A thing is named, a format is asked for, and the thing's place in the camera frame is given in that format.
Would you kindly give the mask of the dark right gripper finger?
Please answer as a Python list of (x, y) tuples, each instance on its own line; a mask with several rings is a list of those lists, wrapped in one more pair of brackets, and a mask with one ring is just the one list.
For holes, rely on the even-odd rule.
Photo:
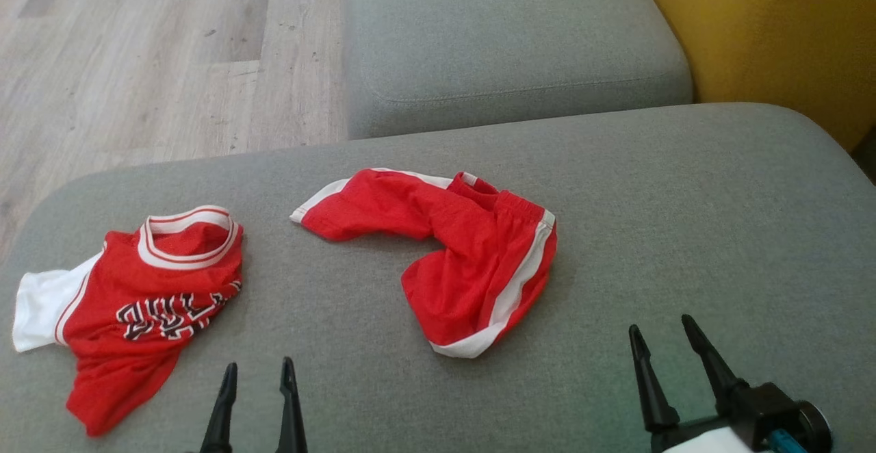
[(636, 324), (631, 325), (628, 335), (645, 430), (649, 433), (663, 433), (677, 428), (680, 423), (679, 415), (669, 405), (651, 364), (651, 353), (639, 327)]
[(697, 353), (703, 363), (714, 397), (729, 399), (733, 391), (746, 387), (747, 381), (735, 375), (693, 316), (682, 315), (681, 321), (691, 349)]

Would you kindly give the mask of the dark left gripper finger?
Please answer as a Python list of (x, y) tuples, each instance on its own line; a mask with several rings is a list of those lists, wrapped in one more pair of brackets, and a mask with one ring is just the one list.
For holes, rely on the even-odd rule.
[(231, 445), (231, 416), (237, 399), (237, 363), (229, 363), (223, 373), (207, 429), (201, 441), (201, 453), (233, 451)]
[(307, 452), (309, 446), (307, 446), (300, 397), (298, 397), (294, 361), (291, 357), (283, 359), (279, 391), (283, 396), (283, 413), (276, 453)]

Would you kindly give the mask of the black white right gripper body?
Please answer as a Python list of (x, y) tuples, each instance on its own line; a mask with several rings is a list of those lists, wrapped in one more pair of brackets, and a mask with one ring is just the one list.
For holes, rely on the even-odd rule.
[(691, 447), (695, 452), (832, 452), (828, 419), (806, 400), (793, 400), (773, 383), (739, 388), (726, 415), (678, 424), (653, 433), (650, 450), (669, 452)]

